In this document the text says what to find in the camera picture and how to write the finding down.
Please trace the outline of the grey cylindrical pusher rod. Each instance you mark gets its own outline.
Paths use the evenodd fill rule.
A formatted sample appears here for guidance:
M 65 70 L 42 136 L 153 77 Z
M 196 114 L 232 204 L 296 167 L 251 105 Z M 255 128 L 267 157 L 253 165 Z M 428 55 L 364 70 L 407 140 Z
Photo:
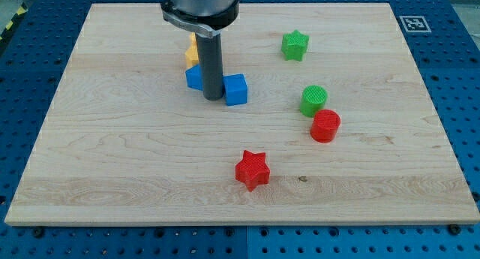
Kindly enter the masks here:
M 221 35 L 213 38 L 195 34 L 204 98 L 216 101 L 224 96 Z

